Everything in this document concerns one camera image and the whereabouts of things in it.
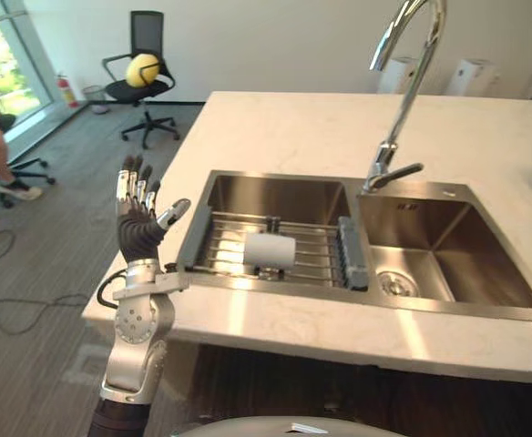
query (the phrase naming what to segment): drain strainer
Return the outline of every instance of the drain strainer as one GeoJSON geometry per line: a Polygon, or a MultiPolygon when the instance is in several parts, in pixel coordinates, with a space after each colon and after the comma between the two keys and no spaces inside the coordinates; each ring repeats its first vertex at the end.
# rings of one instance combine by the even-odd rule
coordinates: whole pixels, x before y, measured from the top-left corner
{"type": "Polygon", "coordinates": [[[377,277],[382,290],[389,296],[418,296],[418,288],[414,282],[402,273],[382,271],[377,277]]]}

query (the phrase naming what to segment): dish rack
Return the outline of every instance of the dish rack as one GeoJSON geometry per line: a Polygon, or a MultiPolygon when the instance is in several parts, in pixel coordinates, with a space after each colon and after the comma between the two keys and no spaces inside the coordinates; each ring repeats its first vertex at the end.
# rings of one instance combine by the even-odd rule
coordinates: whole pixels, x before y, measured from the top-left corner
{"type": "Polygon", "coordinates": [[[179,263],[188,271],[351,290],[367,288],[366,272],[364,280],[353,280],[353,274],[357,276],[353,259],[358,259],[363,265],[363,254],[355,257],[353,249],[350,251],[350,245],[346,244],[346,239],[353,239],[345,231],[349,218],[340,218],[337,225],[322,225],[284,221],[275,216],[213,211],[210,208],[201,211],[200,215],[201,218],[194,219],[179,254],[179,263]],[[296,240],[292,269],[263,268],[243,263],[246,235],[263,232],[296,240]]]}

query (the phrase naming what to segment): yellow pillow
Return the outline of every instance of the yellow pillow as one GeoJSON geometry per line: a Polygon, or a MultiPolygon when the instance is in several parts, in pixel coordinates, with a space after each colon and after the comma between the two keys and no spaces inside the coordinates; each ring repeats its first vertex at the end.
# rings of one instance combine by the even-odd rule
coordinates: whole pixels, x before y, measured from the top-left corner
{"type": "Polygon", "coordinates": [[[159,74],[159,66],[151,66],[142,70],[142,76],[145,78],[143,82],[142,77],[140,77],[140,68],[143,66],[150,66],[151,64],[157,63],[157,57],[154,55],[141,53],[136,55],[135,58],[130,61],[130,64],[127,68],[127,82],[130,86],[134,88],[142,88],[144,86],[150,85],[155,77],[159,74]]]}

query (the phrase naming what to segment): sneaker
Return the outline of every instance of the sneaker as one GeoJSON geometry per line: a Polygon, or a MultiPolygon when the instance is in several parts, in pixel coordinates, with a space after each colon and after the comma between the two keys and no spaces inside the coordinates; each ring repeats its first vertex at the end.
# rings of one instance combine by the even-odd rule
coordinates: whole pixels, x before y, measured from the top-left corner
{"type": "Polygon", "coordinates": [[[5,193],[21,200],[35,200],[42,195],[43,191],[41,188],[29,187],[20,179],[15,179],[9,185],[4,185],[0,181],[0,193],[5,193]]]}

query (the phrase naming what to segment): window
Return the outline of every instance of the window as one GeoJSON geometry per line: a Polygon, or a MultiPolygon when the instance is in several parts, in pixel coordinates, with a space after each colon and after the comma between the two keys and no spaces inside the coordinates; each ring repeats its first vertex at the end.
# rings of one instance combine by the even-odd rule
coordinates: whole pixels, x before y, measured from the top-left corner
{"type": "Polygon", "coordinates": [[[19,120],[52,102],[16,28],[25,10],[8,14],[0,2],[0,111],[19,120]]]}

